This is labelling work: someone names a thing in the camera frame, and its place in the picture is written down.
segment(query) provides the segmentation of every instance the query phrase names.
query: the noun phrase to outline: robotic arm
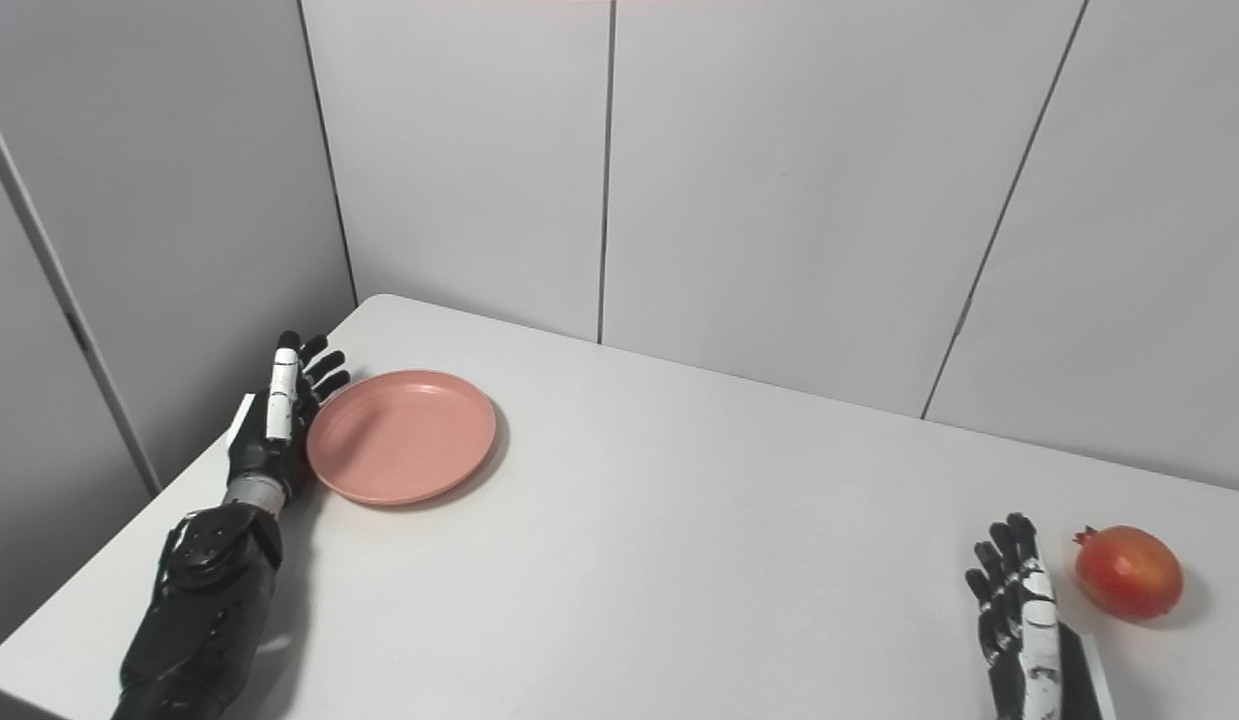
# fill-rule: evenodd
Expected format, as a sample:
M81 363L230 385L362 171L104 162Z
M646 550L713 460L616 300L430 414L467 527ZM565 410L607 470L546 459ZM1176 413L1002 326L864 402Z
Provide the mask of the robotic arm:
M152 601L121 662L113 720L218 720L245 687L281 568L278 516L311 483L309 424L349 382L343 352L313 359L325 336L278 343L266 392L229 446L222 506L186 516L167 535Z

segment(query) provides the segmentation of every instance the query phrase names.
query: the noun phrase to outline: robot finger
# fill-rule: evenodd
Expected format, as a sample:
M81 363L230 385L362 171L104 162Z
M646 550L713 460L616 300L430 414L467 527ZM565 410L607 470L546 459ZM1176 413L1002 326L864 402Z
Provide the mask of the robot finger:
M984 573L974 568L966 570L966 585L970 585L970 592L975 594L975 600L979 601L979 646L984 651L984 659L991 665L997 662L997 656L1002 652L991 613L992 589L987 586Z
M348 374L348 371L339 371L325 380L321 380L317 387L312 388L312 395L316 398L317 404L322 404L322 402L326 402L328 397L337 392L337 389L348 384L351 379L353 379L353 377Z
M317 359L311 368L305 368L304 377L307 378L309 385L316 385L325 379L327 374L335 372L335 368L339 368L343 363L344 352L342 349L337 349L331 352L331 354L322 357L322 359Z
M975 544L975 556L979 564L984 565L989 585L989 613L992 616L992 628L997 634L997 646L1007 648L1014 638L1007 616L1006 599L1006 574L1002 571L1002 556L997 554L997 548L990 542Z
M322 352L325 352L327 347L330 347L330 341L326 340L325 335L318 335L317 337L313 337L309 342L305 342L304 347L300 348L299 363L301 366L312 363L312 358L318 354L322 354Z
M299 333L286 331L273 354L273 374L268 379L268 414L264 437L290 442L294 403L299 397Z
M1036 551L1036 528L1032 527L1032 520L1025 518L1021 512L1014 512L1006 518L1006 524L1018 544L1020 565L1026 565L1030 560L1040 560Z
M1002 571L1006 574L1006 620L1011 628L1011 634L1020 633L1022 623L1021 608L1023 605L1020 592L1020 559L1018 543L1016 543L1011 528L1006 523L992 523L987 528L987 534L997 544L997 550L1002 553Z

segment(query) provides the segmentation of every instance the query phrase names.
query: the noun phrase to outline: pomegranate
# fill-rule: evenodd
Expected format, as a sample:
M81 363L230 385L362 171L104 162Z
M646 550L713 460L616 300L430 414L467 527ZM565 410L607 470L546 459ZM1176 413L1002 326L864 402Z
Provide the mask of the pomegranate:
M1077 533L1075 574L1082 592L1123 620L1151 620L1175 607L1183 570L1166 544L1127 525Z

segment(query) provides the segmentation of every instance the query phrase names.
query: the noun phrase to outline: white wall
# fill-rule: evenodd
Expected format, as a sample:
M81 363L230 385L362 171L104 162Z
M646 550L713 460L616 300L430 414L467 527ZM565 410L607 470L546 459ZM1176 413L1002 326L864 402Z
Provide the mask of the white wall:
M1092 2L929 416L1239 488L1239 2Z
M0 183L0 642L145 501Z
M305 9L363 292L921 415L1082 2ZM929 416L1239 487L1239 6L1089 15Z
M353 307L294 0L0 0L0 128L162 480Z
M919 416L1079 7L620 2L605 343Z
M304 11L361 296L595 338L610 4Z

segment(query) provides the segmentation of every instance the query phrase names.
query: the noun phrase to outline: black robotic glove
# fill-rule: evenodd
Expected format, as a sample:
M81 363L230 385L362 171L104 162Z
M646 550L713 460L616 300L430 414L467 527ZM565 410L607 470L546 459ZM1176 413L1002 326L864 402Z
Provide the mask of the black robotic glove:
M987 661L997 720L1114 720L1099 701L1080 636L1062 623L1049 574L1025 516L1007 516L975 544L983 569L966 570L979 600L979 644Z

